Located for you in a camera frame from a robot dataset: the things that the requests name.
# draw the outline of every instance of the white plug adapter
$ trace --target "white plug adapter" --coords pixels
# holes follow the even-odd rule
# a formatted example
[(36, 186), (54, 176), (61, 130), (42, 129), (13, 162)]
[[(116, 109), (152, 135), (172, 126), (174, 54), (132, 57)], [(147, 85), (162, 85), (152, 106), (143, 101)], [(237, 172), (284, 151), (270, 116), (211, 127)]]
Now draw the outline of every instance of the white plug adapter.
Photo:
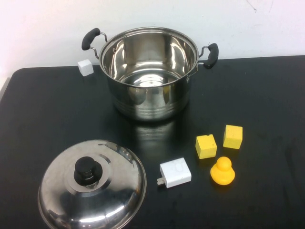
[(157, 180), (157, 184), (165, 184), (167, 188), (189, 182), (192, 179), (189, 167), (183, 157), (160, 164), (160, 171), (162, 178)]

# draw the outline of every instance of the lid knob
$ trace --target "lid knob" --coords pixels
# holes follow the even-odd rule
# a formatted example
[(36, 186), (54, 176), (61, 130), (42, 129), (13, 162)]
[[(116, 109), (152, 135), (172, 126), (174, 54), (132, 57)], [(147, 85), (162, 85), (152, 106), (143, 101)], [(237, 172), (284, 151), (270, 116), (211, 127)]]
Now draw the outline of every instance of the lid knob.
[(92, 157), (83, 156), (75, 163), (74, 179), (79, 185), (92, 185), (101, 177), (102, 167)]

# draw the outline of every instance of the yellow cheese block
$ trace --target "yellow cheese block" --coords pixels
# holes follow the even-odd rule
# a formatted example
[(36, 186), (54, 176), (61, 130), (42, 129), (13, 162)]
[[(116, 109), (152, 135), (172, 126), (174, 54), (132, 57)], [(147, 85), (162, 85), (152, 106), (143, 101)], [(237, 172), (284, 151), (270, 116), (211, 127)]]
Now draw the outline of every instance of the yellow cheese block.
[(224, 131), (224, 147), (239, 149), (243, 141), (243, 128), (241, 126), (226, 125)]
[(199, 159), (216, 156), (217, 145), (213, 135), (203, 135), (196, 138), (196, 151)]

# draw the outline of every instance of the white block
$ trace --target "white block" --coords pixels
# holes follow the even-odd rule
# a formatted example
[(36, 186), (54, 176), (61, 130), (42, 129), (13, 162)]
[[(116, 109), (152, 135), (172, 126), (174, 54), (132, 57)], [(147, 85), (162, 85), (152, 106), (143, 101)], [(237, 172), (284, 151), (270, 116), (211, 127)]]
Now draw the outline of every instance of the white block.
[(90, 75), (94, 72), (92, 63), (89, 60), (79, 61), (77, 64), (83, 76)]
[(160, 164), (160, 171), (167, 188), (189, 182), (192, 179), (184, 158)]

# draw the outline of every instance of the rubber duck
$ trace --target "rubber duck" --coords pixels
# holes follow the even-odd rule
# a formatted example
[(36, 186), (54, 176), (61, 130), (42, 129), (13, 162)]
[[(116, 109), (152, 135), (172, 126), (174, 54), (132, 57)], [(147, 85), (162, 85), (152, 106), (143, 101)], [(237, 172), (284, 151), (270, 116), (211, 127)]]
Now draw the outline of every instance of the rubber duck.
[(211, 168), (211, 177), (219, 185), (228, 185), (235, 178), (232, 162), (226, 156), (220, 157)]

